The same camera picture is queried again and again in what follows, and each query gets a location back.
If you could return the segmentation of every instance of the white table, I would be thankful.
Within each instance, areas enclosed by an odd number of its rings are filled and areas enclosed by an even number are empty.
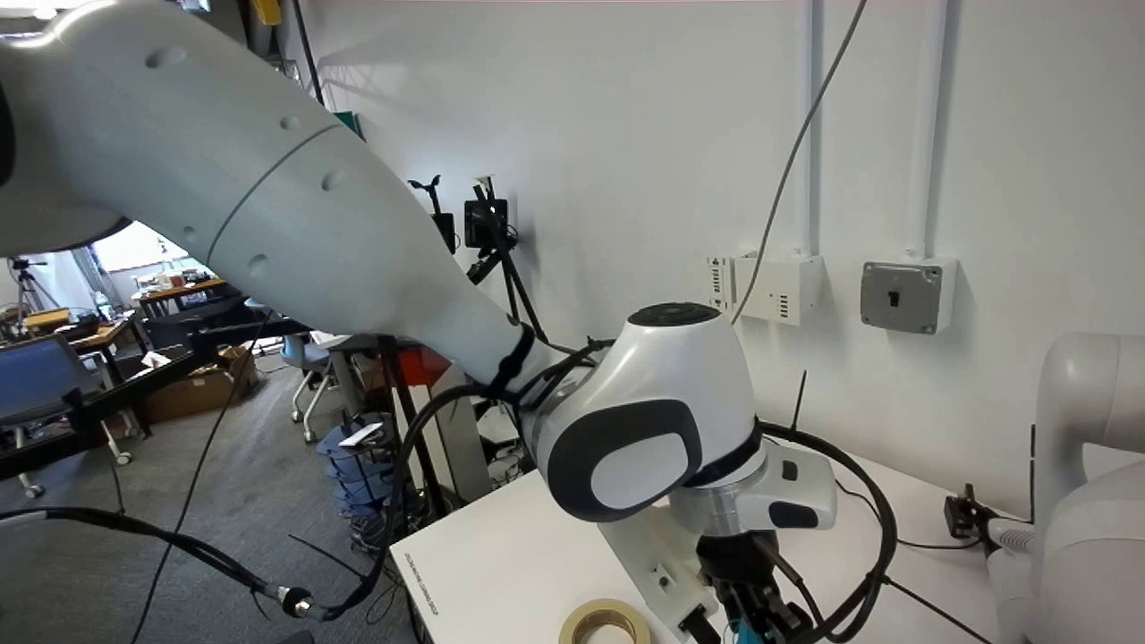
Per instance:
[[[894,506],[901,537],[950,541],[943,522],[944,491],[870,463],[866,473]],[[870,568],[876,537],[879,528],[870,507],[842,493],[834,528],[782,533],[782,546],[823,612],[829,612]],[[594,596],[619,596],[648,615],[605,537],[591,522],[561,516],[538,473],[411,533],[395,544],[395,557],[436,644],[555,644],[565,615]],[[995,601],[976,550],[897,546],[891,576],[976,633],[999,638]],[[656,618],[653,626],[664,644],[679,640],[670,626]],[[885,588],[858,640],[969,644],[963,630],[891,588]]]

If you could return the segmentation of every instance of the wall-mounted box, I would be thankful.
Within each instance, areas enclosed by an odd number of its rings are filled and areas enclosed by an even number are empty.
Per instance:
[[[937,337],[957,303],[961,262],[866,262],[858,315],[866,324]]]
[[[711,303],[721,311],[739,311],[745,302],[745,318],[803,324],[803,318],[820,302],[820,285],[823,285],[820,256],[763,256],[754,285],[751,285],[754,253],[711,256],[708,264],[711,264]]]

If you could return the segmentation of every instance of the wire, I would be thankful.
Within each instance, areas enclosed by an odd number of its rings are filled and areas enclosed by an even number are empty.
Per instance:
[[[594,367],[599,360],[591,360],[591,354],[611,347],[611,341],[586,341],[586,347],[565,354],[560,366],[538,372],[512,403],[538,410],[576,367]]]
[[[834,481],[834,487],[856,501],[863,501],[870,507],[870,516],[876,516],[876,507],[870,506],[870,496],[856,493],[852,487],[846,487],[842,481]],[[915,550],[975,550],[981,546],[981,541],[953,541],[953,544],[922,544],[922,541],[897,541],[901,546],[915,546]]]
[[[532,376],[517,398],[507,398],[507,403],[518,403],[522,398],[531,398],[531,407],[538,407],[576,366],[591,366],[586,358],[594,351],[603,351],[607,345],[586,345],[581,351],[573,351],[571,358],[561,358],[560,366],[544,367],[542,376]],[[436,394],[411,423],[409,423],[409,432],[401,441],[401,473],[409,475],[409,457],[414,452],[414,442],[423,441],[425,426],[435,415],[441,415],[452,399],[463,399],[463,398],[488,398],[488,385],[452,385],[445,394]]]
[[[386,576],[389,588],[378,589],[376,601],[364,609],[364,626],[386,621],[395,615],[395,609],[399,609],[399,595],[405,589],[405,582],[395,571],[395,557],[386,557],[382,576]]]
[[[834,60],[829,60],[829,67],[828,67],[828,76],[823,76],[823,82],[820,82],[820,89],[817,89],[817,100],[813,100],[809,114],[803,119],[803,126],[798,126],[798,136],[796,136],[792,155],[788,155],[788,160],[783,160],[783,176],[782,176],[774,209],[769,209],[769,216],[766,216],[766,227],[763,227],[758,248],[754,248],[754,264],[751,264],[749,289],[745,289],[739,311],[730,315],[730,322],[740,322],[740,315],[745,315],[745,308],[749,308],[749,296],[751,296],[751,289],[754,289],[758,264],[763,264],[763,253],[766,253],[766,240],[774,237],[774,227],[778,227],[778,216],[782,216],[782,203],[783,203],[783,188],[788,188],[796,156],[798,156],[803,141],[809,136],[809,130],[813,130],[813,120],[817,120],[817,114],[820,114],[820,104],[823,104],[823,97],[828,97],[828,89],[829,89],[829,82],[834,82],[839,63],[846,60],[846,54],[848,54],[848,48],[852,48],[852,38],[856,38],[856,27],[858,27],[858,23],[863,23],[863,10],[866,10],[866,0],[858,0],[858,6],[856,6],[856,15],[852,15],[852,24],[848,24],[846,38],[839,43],[839,54],[834,54]]]
[[[969,633],[975,640],[992,644],[983,633],[969,630],[963,618],[950,615],[944,609],[937,609],[935,601],[926,601],[922,595],[901,588],[897,581],[885,576],[888,588],[894,588],[897,595],[919,601],[922,609],[930,609],[935,615],[950,618],[953,626],[961,626],[963,633]]]
[[[99,525],[99,528],[114,528],[114,533],[154,537],[154,541],[164,541],[170,546],[178,546],[189,557],[220,568],[222,576],[243,582],[246,589],[269,595],[269,582],[259,571],[252,571],[246,565],[240,565],[237,557],[229,557],[227,550],[220,550],[198,537],[152,525],[134,516],[114,516],[105,507],[15,507],[15,513],[0,513],[0,525],[25,522],[25,518],[86,522],[86,525]]]
[[[888,493],[866,475],[866,470],[848,452],[842,452],[842,447],[834,447],[834,442],[828,442],[820,435],[792,432],[792,428],[769,426],[769,423],[754,423],[754,428],[774,435],[774,441],[788,441],[788,442],[803,442],[809,452],[820,452],[829,463],[852,470],[863,481],[863,487],[870,491],[872,506],[876,506],[876,518],[879,518],[879,553],[876,553],[876,563],[870,565],[863,582],[807,638],[807,640],[820,640],[820,638],[852,640],[866,626],[866,618],[870,618],[870,612],[872,612],[872,605],[879,596],[879,588],[885,588],[879,581],[891,568],[891,557],[894,557],[894,546],[897,546],[894,507],[891,507]]]
[[[297,0],[295,0],[295,23],[297,23],[302,54],[308,58],[314,100],[326,109],[326,92],[322,92],[314,49],[312,49],[308,18],[302,15],[302,4],[297,4]]]
[[[817,626],[823,626],[828,618],[823,618],[823,609],[820,609],[817,595],[809,589],[809,582],[796,571],[796,565],[782,553],[782,546],[769,546],[769,557],[788,576],[788,582],[798,589],[798,596],[809,605]]]
[[[809,389],[809,367],[803,367],[798,376],[798,394],[796,394],[796,407],[792,407],[792,432],[798,432],[798,415],[803,415],[803,394]]]
[[[189,513],[195,491],[198,491],[198,483],[200,483],[200,475],[206,475],[206,463],[207,463],[207,456],[210,456],[210,442],[215,442],[215,435],[220,435],[220,426],[222,426],[227,410],[240,399],[240,384],[252,380],[252,367],[256,367],[256,360],[233,380],[233,385],[229,385],[229,394],[227,394],[227,403],[220,407],[220,415],[215,415],[215,423],[210,423],[210,432],[207,432],[207,441],[206,441],[206,447],[200,447],[200,457],[198,457],[195,473],[189,473],[189,487],[188,487],[188,496],[182,496],[182,507],[178,507],[178,518],[175,518],[175,528],[172,528],[172,533],[178,533],[182,522],[188,522],[188,513]],[[139,633],[142,633],[142,626],[146,626],[146,615],[152,615],[152,605],[154,605],[154,589],[157,589],[157,581],[160,581],[164,568],[170,568],[170,557],[172,557],[172,541],[170,541],[164,553],[157,557],[154,576],[152,576],[152,582],[146,582],[146,596],[142,596],[142,609],[139,609],[139,618],[138,618],[138,630],[134,630],[134,644],[139,640]]]
[[[401,456],[399,456],[399,491],[401,491],[401,506],[399,506],[399,507],[401,507],[401,522],[399,522],[395,528],[409,528],[409,522],[411,522],[411,493],[409,493],[411,473],[409,473],[409,457],[411,457],[414,442],[423,441],[429,419],[435,419],[445,403],[452,403],[452,399],[458,399],[458,398],[476,398],[476,394],[483,394],[483,385],[455,385],[455,389],[445,389],[445,394],[436,394],[436,398],[409,423],[409,432],[405,432],[405,442],[401,442]],[[376,557],[374,568],[369,568],[364,576],[359,576],[359,588],[356,588],[340,605],[332,605],[332,609],[322,612],[322,621],[332,621],[332,618],[340,618],[344,612],[351,612],[356,605],[361,605],[361,601],[376,589],[376,582],[378,582],[382,571],[386,571],[386,557]]]

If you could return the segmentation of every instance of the white robotic arm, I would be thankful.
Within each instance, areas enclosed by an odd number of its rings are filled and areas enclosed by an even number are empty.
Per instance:
[[[0,85],[0,253],[139,218],[308,324],[419,341],[504,389],[560,360],[467,284],[378,156],[170,4],[99,4],[9,43]],[[581,518],[619,522],[672,493],[706,537],[829,525],[829,466],[769,457],[751,423],[726,318],[658,303],[628,322],[585,385],[538,410],[525,441]]]
[[[1001,640],[1135,640],[1145,596],[1145,466],[1083,475],[1083,442],[1145,452],[1145,341],[1064,337],[1042,366],[1033,525],[995,522]]]

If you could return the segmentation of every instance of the black cable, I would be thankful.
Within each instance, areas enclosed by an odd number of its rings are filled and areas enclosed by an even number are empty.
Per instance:
[[[405,582],[395,571],[395,557],[386,557],[382,576],[389,588],[382,595],[376,595],[376,601],[364,609],[364,626],[386,621],[395,615],[399,595],[405,595]]]
[[[834,481],[834,487],[856,501],[863,501],[870,507],[870,516],[876,516],[876,507],[870,506],[870,496],[856,493],[852,487],[846,487],[842,481]],[[912,550],[975,550],[981,546],[981,541],[953,541],[953,544],[922,544],[922,541],[897,541],[901,546]]]
[[[565,354],[560,366],[538,372],[512,403],[525,403],[525,410],[538,410],[576,367],[594,366],[591,354],[611,347],[611,341],[591,341],[586,347]]]
[[[399,463],[401,463],[399,473],[409,475],[409,457],[414,456],[414,442],[423,441],[429,419],[435,419],[445,403],[463,399],[463,398],[479,398],[483,389],[488,389],[488,385],[476,385],[476,384],[473,384],[473,385],[452,385],[452,389],[429,398],[429,403],[409,423],[409,432],[405,432],[401,456],[399,456]]]
[[[792,407],[792,432],[798,432],[798,415],[803,415],[803,394],[807,389],[809,389],[809,367],[803,367],[803,376],[798,376],[796,407]]]
[[[1033,507],[1038,507],[1038,426],[1030,426],[1030,470],[1026,470],[1026,487],[1030,487],[1030,525],[1033,525]]]
[[[297,4],[297,0],[295,0],[295,23],[297,23],[302,54],[308,58],[314,100],[326,109],[326,92],[322,92],[314,49],[312,49],[308,18],[302,15],[302,4]]]
[[[246,565],[240,565],[237,557],[229,557],[227,550],[220,550],[198,537],[152,525],[134,516],[114,516],[105,507],[15,507],[15,513],[0,513],[0,525],[22,522],[22,518],[56,518],[56,522],[84,522],[84,525],[99,525],[99,528],[114,528],[114,533],[154,537],[154,541],[164,541],[170,546],[178,546],[189,557],[220,568],[222,576],[243,582],[246,589],[269,595],[269,582],[259,571],[252,571]]]
[[[715,626],[708,621],[706,609],[693,609],[679,630],[693,640],[693,644],[721,644]]]
[[[745,289],[739,311],[730,315],[730,322],[740,322],[740,315],[745,315],[745,308],[749,308],[749,296],[751,296],[751,289],[754,289],[758,264],[763,264],[763,253],[766,253],[766,240],[774,237],[774,227],[778,227],[778,216],[782,216],[782,199],[783,199],[783,188],[788,188],[796,156],[798,156],[803,141],[809,136],[809,130],[813,130],[813,120],[817,120],[817,114],[820,114],[820,104],[823,104],[823,97],[828,97],[828,89],[829,89],[829,82],[834,82],[839,63],[846,60],[846,54],[848,54],[848,48],[852,48],[852,38],[856,38],[856,27],[858,27],[858,23],[863,23],[863,10],[866,10],[866,0],[858,0],[858,6],[856,6],[856,15],[852,15],[852,24],[848,24],[846,38],[839,43],[839,54],[834,54],[834,60],[829,60],[829,67],[828,67],[828,76],[823,76],[823,82],[820,82],[820,89],[817,89],[817,100],[813,100],[809,114],[803,119],[803,126],[798,126],[798,136],[796,136],[792,155],[788,155],[788,160],[783,160],[783,176],[782,176],[774,209],[769,209],[769,216],[766,216],[766,227],[763,227],[758,248],[754,248],[754,264],[751,264],[749,289]]]
[[[809,589],[809,582],[798,576],[792,581],[792,588],[798,589],[798,596],[809,605],[813,618],[823,621],[823,609],[817,601],[817,595]]]
[[[968,638],[992,644],[983,633],[969,630],[963,618],[950,615],[944,609],[937,609],[935,601],[926,601],[922,595],[901,588],[897,581],[885,576],[888,588],[894,588],[897,595],[919,601],[922,609],[930,609],[935,615],[950,618],[953,626],[961,626]]]
[[[766,435],[774,435],[774,441],[788,441],[788,442],[820,452],[820,456],[828,456],[829,463],[852,470],[852,473],[863,481],[863,487],[870,491],[872,506],[876,506],[876,518],[879,518],[885,533],[879,533],[879,553],[876,553],[872,568],[870,568],[870,571],[863,576],[863,582],[807,638],[807,640],[823,640],[823,638],[829,638],[829,640],[834,640],[834,638],[839,638],[839,640],[852,640],[852,638],[866,626],[866,618],[870,618],[870,612],[872,612],[872,605],[876,605],[876,596],[879,596],[885,571],[891,568],[891,557],[894,557],[894,546],[897,546],[894,507],[891,507],[891,501],[885,496],[885,491],[866,475],[866,470],[863,470],[852,456],[846,456],[842,447],[834,447],[834,442],[828,442],[828,441],[820,441],[820,435],[809,435],[809,432],[792,432],[792,428],[783,428],[783,426],[769,426],[769,423],[754,423],[754,426],[758,426],[758,432],[766,432]]]
[[[206,441],[200,457],[198,457],[198,466],[195,466],[195,473],[189,473],[189,487],[188,487],[188,496],[182,496],[182,507],[178,507],[178,518],[175,518],[175,528],[172,528],[172,533],[178,533],[182,522],[188,522],[188,513],[189,513],[195,491],[198,491],[198,483],[200,483],[206,463],[207,463],[207,456],[210,456],[210,442],[215,442],[215,435],[220,435],[220,426],[222,426],[229,403],[240,399],[240,384],[246,384],[252,367],[256,367],[256,360],[252,360],[243,372],[237,372],[237,384],[229,385],[227,403],[220,407],[220,415],[215,415],[215,423],[210,423],[210,428],[207,428],[207,441]],[[164,553],[157,557],[154,576],[152,576],[152,582],[146,582],[146,596],[142,596],[142,609],[139,609],[139,618],[138,618],[138,630],[134,630],[134,644],[139,640],[139,633],[142,633],[142,626],[146,626],[146,615],[152,615],[152,605],[154,605],[154,595],[157,595],[157,581],[164,576],[170,557],[172,557],[172,541],[170,541]]]

